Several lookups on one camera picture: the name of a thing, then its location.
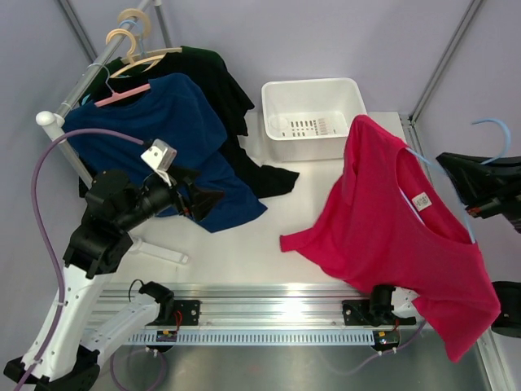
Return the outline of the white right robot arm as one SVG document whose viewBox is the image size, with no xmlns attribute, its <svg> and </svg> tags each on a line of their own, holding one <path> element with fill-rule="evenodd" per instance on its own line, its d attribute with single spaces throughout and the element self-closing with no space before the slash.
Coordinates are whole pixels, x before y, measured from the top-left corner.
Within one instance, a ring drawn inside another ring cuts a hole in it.
<svg viewBox="0 0 521 391">
<path fill-rule="evenodd" d="M 466 213 L 487 219 L 502 215 L 520 231 L 520 158 L 465 156 L 443 152 L 436 157 L 455 188 Z M 492 331 L 502 336 L 520 337 L 520 283 L 493 283 L 501 312 Z M 397 286 L 380 284 L 359 312 L 362 322 L 372 326 L 411 324 L 413 293 Z"/>
</svg>

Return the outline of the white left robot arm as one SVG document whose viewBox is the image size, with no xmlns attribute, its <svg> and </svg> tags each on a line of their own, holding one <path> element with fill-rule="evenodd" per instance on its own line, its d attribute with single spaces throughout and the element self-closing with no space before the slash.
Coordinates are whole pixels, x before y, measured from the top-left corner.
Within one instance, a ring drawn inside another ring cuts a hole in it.
<svg viewBox="0 0 521 391">
<path fill-rule="evenodd" d="M 30 350 L 6 364 L 7 378 L 37 390 L 88 390 L 103 364 L 135 332 L 180 321 L 173 291 L 148 282 L 123 310 L 84 334 L 101 293 L 133 245 L 133 228 L 169 208 L 201 221 L 223 198 L 223 191 L 197 187 L 197 175 L 173 167 L 163 176 L 149 175 L 141 187 L 118 169 L 96 175 L 85 194 L 81 224 L 58 268 L 55 302 Z"/>
</svg>

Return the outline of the pink t shirt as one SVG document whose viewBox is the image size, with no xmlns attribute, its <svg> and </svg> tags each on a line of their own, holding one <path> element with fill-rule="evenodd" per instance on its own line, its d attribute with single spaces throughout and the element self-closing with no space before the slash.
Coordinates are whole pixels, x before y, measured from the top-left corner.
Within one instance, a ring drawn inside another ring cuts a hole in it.
<svg viewBox="0 0 521 391">
<path fill-rule="evenodd" d="M 501 307 L 477 243 L 437 195 L 407 145 L 366 115 L 353 120 L 344 168 L 312 227 L 280 239 L 360 292 L 408 288 L 459 361 Z"/>
</svg>

